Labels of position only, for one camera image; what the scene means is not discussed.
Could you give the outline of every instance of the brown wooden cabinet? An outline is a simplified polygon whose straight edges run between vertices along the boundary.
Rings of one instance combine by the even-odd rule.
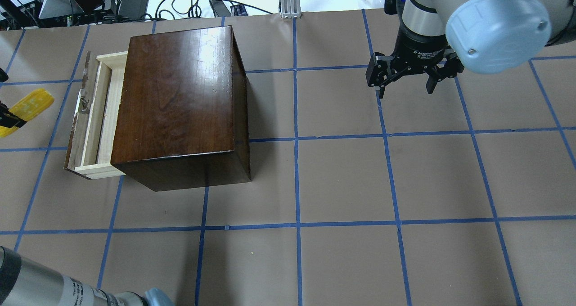
[[[89,71],[99,67],[83,82],[67,169],[93,178],[101,176],[90,166],[107,164],[104,175],[114,168],[154,191],[250,180],[246,76],[232,27],[132,37],[124,59],[117,72],[106,58],[89,58]],[[122,72],[119,92],[113,87]],[[102,96],[106,74],[110,87]],[[84,127],[81,104],[90,103],[88,115],[97,113],[99,97],[107,98],[102,118],[87,119],[98,120],[100,132],[89,121]],[[111,101],[119,104],[116,120]],[[85,151],[95,141],[98,152],[88,154],[94,161]]]

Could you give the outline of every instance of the blue cap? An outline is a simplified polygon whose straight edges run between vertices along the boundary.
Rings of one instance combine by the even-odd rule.
[[[472,72],[514,68],[549,41],[548,11],[538,0],[469,0],[446,23],[446,39]]]
[[[146,300],[150,306],[174,306],[170,298],[158,288],[148,290],[146,292]]]

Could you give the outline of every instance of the tiled floor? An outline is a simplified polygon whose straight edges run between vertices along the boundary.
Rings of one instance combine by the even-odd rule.
[[[251,183],[154,193],[63,170],[86,51],[222,24],[248,72]],[[576,45],[379,101],[365,64],[397,27],[368,10],[0,33],[0,99],[56,98],[0,139],[0,244],[182,306],[576,304]]]

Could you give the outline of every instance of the yellow object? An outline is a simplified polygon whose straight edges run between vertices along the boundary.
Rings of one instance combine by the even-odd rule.
[[[28,122],[46,110],[46,108],[50,107],[53,102],[54,97],[45,89],[39,88],[22,98],[9,110],[11,113]],[[0,126],[0,137],[6,137],[17,130],[18,127],[16,126],[12,128]]]

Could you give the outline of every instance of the wooden drawer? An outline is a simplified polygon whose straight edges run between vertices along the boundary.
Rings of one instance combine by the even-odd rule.
[[[88,53],[65,168],[154,191],[250,180],[246,77],[231,27]]]

